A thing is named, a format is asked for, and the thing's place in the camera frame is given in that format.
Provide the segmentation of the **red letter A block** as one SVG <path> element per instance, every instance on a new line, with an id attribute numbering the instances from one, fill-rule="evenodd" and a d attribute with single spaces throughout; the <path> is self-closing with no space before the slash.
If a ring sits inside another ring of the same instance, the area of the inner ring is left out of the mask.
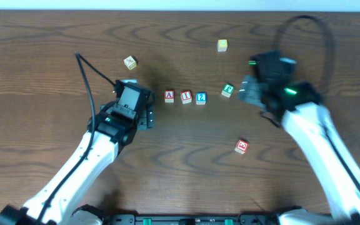
<path id="1" fill-rule="evenodd" d="M 164 102 L 165 103 L 173 103 L 174 102 L 174 91 L 173 90 L 165 90 Z"/>

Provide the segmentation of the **red letter I block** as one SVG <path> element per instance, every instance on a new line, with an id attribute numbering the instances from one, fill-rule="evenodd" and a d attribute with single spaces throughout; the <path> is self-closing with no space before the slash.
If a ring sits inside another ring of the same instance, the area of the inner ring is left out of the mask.
<path id="1" fill-rule="evenodd" d="M 181 92 L 181 101 L 183 104 L 191 103 L 193 100 L 192 94 L 190 91 Z"/>

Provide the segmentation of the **blue number 2 block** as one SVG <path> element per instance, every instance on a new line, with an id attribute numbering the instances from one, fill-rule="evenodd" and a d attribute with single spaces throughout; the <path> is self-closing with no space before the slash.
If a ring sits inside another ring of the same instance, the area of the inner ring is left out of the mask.
<path id="1" fill-rule="evenodd" d="M 205 92 L 197 92 L 196 93 L 196 104 L 197 105 L 206 104 L 206 93 Z"/>

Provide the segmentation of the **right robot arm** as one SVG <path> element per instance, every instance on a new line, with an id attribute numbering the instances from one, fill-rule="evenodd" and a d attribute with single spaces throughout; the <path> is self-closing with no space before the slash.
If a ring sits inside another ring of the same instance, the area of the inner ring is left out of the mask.
<path id="1" fill-rule="evenodd" d="M 278 224 L 360 224 L 360 168 L 340 138 L 321 95 L 293 81 L 296 62 L 279 51 L 251 56 L 253 75 L 241 83 L 241 100 L 270 113 L 270 121 L 297 143 L 318 178 L 330 207 L 323 216 L 305 209 L 277 214 Z"/>

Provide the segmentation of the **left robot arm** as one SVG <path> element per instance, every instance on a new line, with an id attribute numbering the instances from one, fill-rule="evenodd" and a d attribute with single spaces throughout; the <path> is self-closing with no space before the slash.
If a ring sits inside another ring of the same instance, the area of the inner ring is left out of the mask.
<path id="1" fill-rule="evenodd" d="M 0 224 L 69 224 L 95 179 L 112 164 L 137 130 L 154 126 L 155 94 L 132 80 L 118 81 L 116 100 L 101 106 L 73 155 L 21 209 L 7 205 Z"/>

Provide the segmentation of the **green letter block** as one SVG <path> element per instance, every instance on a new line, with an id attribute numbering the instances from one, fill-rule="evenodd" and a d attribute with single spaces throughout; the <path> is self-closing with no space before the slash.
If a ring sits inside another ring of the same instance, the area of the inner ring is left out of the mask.
<path id="1" fill-rule="evenodd" d="M 232 84 L 226 83 L 222 89 L 221 95 L 230 98 L 234 92 L 234 86 Z"/>

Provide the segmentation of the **wooden block with dragonfly drawing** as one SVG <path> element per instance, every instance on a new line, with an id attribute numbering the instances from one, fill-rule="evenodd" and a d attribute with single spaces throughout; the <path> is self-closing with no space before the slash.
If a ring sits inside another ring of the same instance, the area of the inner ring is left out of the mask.
<path id="1" fill-rule="evenodd" d="M 132 70 L 138 65 L 138 63 L 137 63 L 137 60 L 133 56 L 128 56 L 127 58 L 124 59 L 124 65 L 129 70 Z"/>

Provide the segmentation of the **yellow-topped wooden block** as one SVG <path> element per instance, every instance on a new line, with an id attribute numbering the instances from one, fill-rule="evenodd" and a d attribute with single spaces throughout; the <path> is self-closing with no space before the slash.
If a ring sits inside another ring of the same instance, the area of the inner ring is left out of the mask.
<path id="1" fill-rule="evenodd" d="M 217 51 L 218 52 L 226 52 L 228 48 L 228 40 L 227 39 L 220 39 L 217 42 Z"/>

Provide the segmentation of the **red letter E block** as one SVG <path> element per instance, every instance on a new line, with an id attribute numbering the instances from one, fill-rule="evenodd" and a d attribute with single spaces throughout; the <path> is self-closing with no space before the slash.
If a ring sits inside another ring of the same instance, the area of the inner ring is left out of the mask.
<path id="1" fill-rule="evenodd" d="M 240 139 L 237 144 L 236 147 L 234 148 L 234 150 L 239 153 L 239 154 L 245 154 L 248 150 L 249 147 L 249 143 L 247 141 L 244 141 L 242 139 Z"/>

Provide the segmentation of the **black mounting rail with bases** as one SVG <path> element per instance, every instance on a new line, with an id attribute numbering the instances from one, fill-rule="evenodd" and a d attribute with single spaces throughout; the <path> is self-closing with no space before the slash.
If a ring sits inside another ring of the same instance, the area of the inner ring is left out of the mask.
<path id="1" fill-rule="evenodd" d="M 313 214 L 301 207 L 278 212 L 244 211 L 235 215 L 189 214 L 108 214 L 94 206 L 77 208 L 67 222 L 69 225 L 249 225 L 249 224 L 337 224 L 331 216 Z"/>

